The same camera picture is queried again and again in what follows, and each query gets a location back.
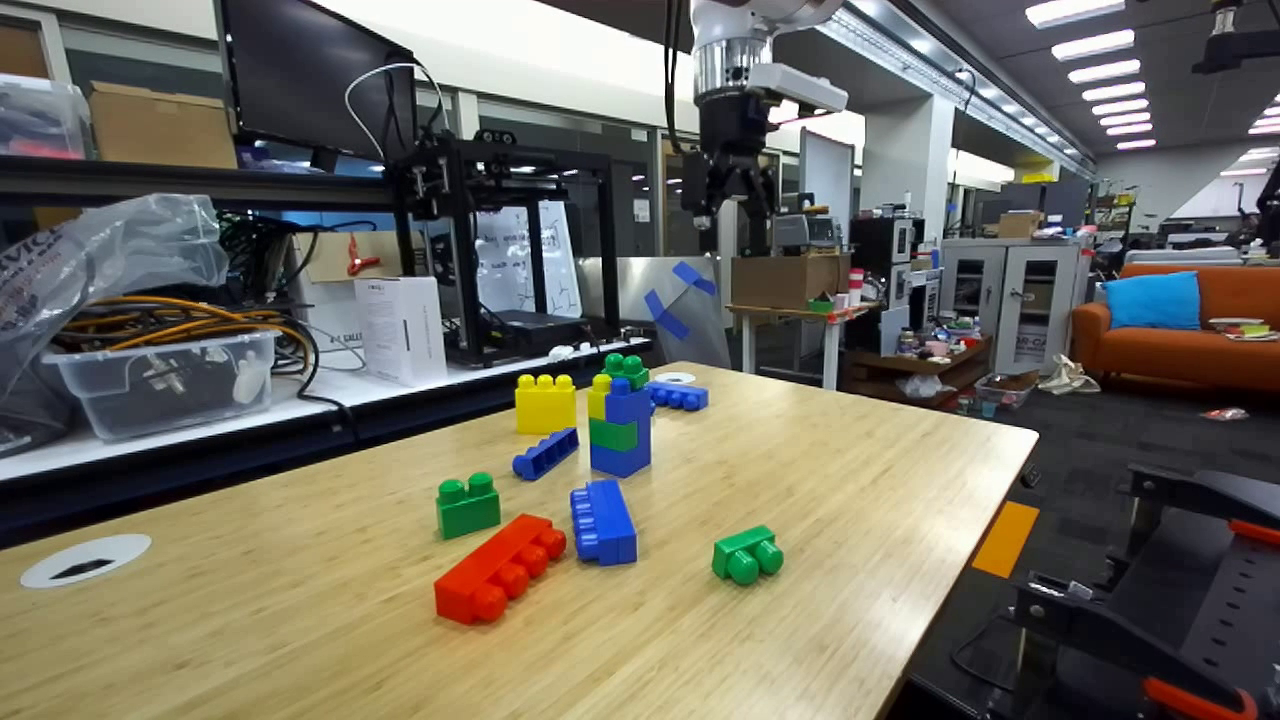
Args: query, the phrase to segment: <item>orange couch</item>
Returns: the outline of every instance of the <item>orange couch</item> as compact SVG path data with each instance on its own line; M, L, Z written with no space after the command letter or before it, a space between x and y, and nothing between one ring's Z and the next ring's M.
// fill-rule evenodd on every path
M1090 377L1171 379L1201 387L1280 394L1280 346L1240 346L1209 333L1212 315L1261 315L1280 333L1280 269L1192 269L1201 278L1204 333L1112 330L1108 304L1073 311L1073 357Z

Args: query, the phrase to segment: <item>red lego brick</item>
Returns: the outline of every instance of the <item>red lego brick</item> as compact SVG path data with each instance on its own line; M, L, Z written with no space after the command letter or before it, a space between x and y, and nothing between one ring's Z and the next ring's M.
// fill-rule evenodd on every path
M435 617L491 624L507 602L523 596L530 581L540 581L559 556L564 532L554 520L516 517L435 581Z

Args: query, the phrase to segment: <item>floor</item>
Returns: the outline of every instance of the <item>floor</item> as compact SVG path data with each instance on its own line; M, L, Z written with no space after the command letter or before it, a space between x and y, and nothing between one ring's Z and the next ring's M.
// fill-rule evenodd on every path
M1240 423L1204 420L1209 409L1250 409ZM1129 463L1219 467L1280 481L1280 402L1108 387L1103 396L1032 394L1006 423L1039 432L1028 463L1032 490L1014 500L1035 504L1039 524L1014 581L964 573L918 657L918 681L959 702L967 714L1010 705L1018 630L1006 621L1028 575L1098 583L1108 551L1129 535Z

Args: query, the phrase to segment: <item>cabinet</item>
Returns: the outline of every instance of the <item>cabinet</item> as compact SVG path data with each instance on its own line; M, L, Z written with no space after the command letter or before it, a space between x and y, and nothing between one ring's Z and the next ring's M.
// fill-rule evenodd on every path
M1085 259L1073 243L949 242L945 310L976 315L995 339L995 372L1046 372L1070 349Z

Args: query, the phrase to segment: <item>desk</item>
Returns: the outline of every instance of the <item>desk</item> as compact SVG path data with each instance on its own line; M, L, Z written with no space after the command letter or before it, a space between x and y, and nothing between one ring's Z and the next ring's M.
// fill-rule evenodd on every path
M491 467L503 517L569 524L589 452L540 486L512 416L280 471L0 551L0 715L876 715L1035 432L674 363L709 413L656 416L624 486L639 566L554 566L499 624L435 621L440 477ZM789 569L711 581L711 546L773 524ZM81 590L16 575L77 540L149 532Z
M839 386L839 335L844 325L869 315L874 310L849 310L818 315L809 310L756 310L756 304L727 304L745 320L741 349L745 349L745 372L756 377L756 320L801 320L801 325L825 325L825 387Z

